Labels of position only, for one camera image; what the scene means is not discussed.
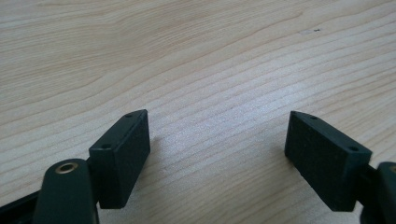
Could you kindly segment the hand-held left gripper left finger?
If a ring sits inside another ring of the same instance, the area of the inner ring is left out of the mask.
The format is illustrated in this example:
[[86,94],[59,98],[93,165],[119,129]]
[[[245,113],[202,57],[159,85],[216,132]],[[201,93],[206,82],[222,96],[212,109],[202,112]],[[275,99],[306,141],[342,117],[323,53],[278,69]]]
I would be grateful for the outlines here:
[[146,109],[122,116],[90,148],[89,164],[102,209],[121,209],[150,153]]

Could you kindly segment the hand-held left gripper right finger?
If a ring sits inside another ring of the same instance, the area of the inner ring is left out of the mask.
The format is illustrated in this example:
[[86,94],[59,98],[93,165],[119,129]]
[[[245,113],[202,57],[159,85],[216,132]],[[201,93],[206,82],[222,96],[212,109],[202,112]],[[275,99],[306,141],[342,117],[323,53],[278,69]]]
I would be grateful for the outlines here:
[[354,209],[355,187],[371,150],[318,117],[292,111],[285,155],[331,210]]

